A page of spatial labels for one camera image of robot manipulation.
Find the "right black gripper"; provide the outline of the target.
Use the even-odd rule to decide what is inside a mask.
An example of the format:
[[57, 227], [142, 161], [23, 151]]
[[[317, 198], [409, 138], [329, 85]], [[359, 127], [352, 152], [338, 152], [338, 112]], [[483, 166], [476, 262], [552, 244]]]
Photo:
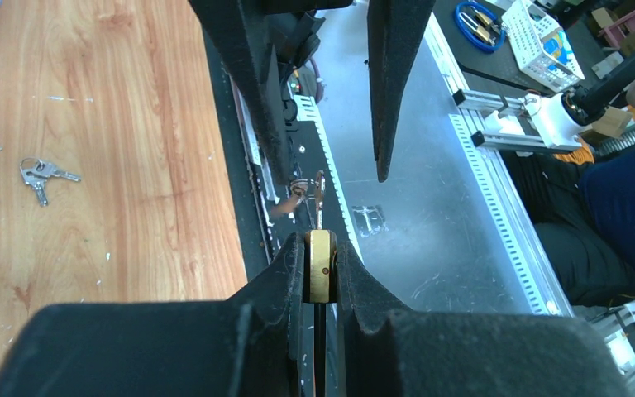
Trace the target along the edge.
[[[369, 2], [370, 112], [381, 183], [389, 177], [403, 92], [435, 3]], [[317, 33], [325, 19], [317, 17], [317, 11], [351, 4], [344, 0], [190, 3], [246, 103], [259, 147], [280, 184], [287, 184], [292, 174], [280, 82], [286, 83], [318, 49]]]

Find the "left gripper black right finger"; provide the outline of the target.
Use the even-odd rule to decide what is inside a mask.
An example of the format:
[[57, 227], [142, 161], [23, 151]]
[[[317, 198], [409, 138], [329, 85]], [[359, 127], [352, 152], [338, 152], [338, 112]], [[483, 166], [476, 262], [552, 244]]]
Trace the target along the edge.
[[337, 249], [345, 396], [626, 396], [602, 337], [578, 318], [420, 312]]

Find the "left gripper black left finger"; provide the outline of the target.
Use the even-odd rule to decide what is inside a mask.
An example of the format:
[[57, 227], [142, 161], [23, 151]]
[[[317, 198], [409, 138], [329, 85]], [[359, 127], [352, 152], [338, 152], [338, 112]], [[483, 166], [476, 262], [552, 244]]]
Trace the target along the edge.
[[304, 240], [220, 301], [52, 304], [17, 336], [0, 396], [297, 396]]

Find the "brass padlock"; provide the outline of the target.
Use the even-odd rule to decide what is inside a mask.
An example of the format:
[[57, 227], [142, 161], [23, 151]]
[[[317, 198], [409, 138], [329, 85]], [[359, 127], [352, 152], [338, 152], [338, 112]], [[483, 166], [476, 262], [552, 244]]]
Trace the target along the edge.
[[304, 238], [303, 301], [313, 305], [313, 385], [315, 396], [326, 395], [327, 305], [336, 302], [332, 268], [337, 254], [335, 234], [312, 230]]

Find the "silver key pair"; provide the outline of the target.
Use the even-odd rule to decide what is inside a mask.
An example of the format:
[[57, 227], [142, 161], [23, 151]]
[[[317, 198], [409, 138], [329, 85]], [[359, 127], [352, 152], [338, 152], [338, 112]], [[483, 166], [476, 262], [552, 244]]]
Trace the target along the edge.
[[46, 207], [49, 204], [45, 185], [50, 179], [67, 179], [77, 183], [82, 181], [81, 176], [62, 170], [53, 162], [36, 157], [27, 157], [21, 160], [19, 170], [24, 184], [35, 193], [41, 207]]

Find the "small silver key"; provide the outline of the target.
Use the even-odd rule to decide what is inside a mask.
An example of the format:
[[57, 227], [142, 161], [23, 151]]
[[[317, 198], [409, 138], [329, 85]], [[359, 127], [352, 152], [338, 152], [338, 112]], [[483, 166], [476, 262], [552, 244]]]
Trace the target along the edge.
[[314, 229], [323, 229], [323, 204], [326, 187], [326, 175], [323, 170], [319, 170], [314, 179], [295, 179], [289, 184], [289, 197], [275, 205], [270, 211], [270, 216], [277, 218], [288, 215], [301, 204], [308, 204], [312, 200], [315, 209], [312, 225]]

